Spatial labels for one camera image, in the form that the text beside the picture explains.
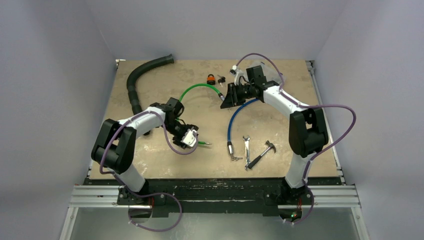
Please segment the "green cable lock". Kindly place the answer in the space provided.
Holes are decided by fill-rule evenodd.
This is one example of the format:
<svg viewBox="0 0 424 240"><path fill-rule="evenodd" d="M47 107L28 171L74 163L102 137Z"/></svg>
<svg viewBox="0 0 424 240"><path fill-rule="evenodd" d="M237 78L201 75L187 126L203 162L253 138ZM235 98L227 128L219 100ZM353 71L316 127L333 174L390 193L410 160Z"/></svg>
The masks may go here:
<svg viewBox="0 0 424 240"><path fill-rule="evenodd" d="M219 97L219 99L220 100L223 100L223 94L216 88L216 87L214 87L214 86L212 86L212 85L210 85L210 84L206 84L206 83L197 83L197 84L194 84L194 85L192 85L192 86L190 86L190 87L188 87L187 89L185 89L184 91L183 91L183 93L179 96L179 98L178 98L178 100L181 102L182 100L183 100L183 98L184 98L184 96L190 91L190 90L192 90L192 89L194 89L194 88L199 88L199 87L205 87L205 88L208 88L208 89L211 89L211 90L213 90L215 93L216 93L216 95ZM218 114L218 116L220 115L219 113L218 113L218 110L217 109L214 109L214 108L211 108L211 107L209 107L209 108L204 108L204 110L206 110L206 116L208 117L208 119L209 120L212 120L212 115L213 114ZM207 142L207 141L199 141L198 142L198 144L200 145L200 146L202 146L202 147L209 147L209 146L212 146L213 144L211 143L211 142Z"/></svg>

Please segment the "orange black padlock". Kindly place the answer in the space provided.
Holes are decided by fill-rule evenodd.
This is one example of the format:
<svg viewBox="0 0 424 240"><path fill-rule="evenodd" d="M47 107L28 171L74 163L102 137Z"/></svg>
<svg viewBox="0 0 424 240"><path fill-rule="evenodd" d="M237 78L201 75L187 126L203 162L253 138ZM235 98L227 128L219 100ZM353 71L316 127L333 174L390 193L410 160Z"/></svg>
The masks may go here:
<svg viewBox="0 0 424 240"><path fill-rule="evenodd" d="M213 74L209 74L207 76L206 83L208 85L211 85L211 86L215 85L216 84L216 78L215 78L215 76Z"/></svg>

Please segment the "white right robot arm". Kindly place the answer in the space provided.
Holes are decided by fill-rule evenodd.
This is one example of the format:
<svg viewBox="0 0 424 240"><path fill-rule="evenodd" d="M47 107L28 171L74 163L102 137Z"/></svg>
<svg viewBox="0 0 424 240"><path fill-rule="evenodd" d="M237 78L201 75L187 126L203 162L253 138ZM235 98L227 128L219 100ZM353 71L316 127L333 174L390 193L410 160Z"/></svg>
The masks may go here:
<svg viewBox="0 0 424 240"><path fill-rule="evenodd" d="M267 80L260 65L246 71L233 65L229 72L234 75L234 82L227 85L221 109L241 106L248 99L256 99L272 106L288 119L288 142L293 155L278 197L292 204L306 191L314 154L320 153L329 142L324 111L295 101L282 85Z"/></svg>

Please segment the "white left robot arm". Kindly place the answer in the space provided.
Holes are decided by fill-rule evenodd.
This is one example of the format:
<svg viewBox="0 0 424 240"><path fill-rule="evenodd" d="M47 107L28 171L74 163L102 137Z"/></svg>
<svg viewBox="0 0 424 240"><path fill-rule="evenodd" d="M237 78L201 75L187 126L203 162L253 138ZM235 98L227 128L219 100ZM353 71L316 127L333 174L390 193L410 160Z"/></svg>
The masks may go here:
<svg viewBox="0 0 424 240"><path fill-rule="evenodd" d="M136 140L161 127L169 148L179 155L193 153L199 145L198 130L193 124L180 122L184 105L176 98L166 103L155 102L146 110L121 120L106 119L91 151L91 159L99 164L102 175L110 174L130 192L138 205L151 195L149 182L133 164Z"/></svg>

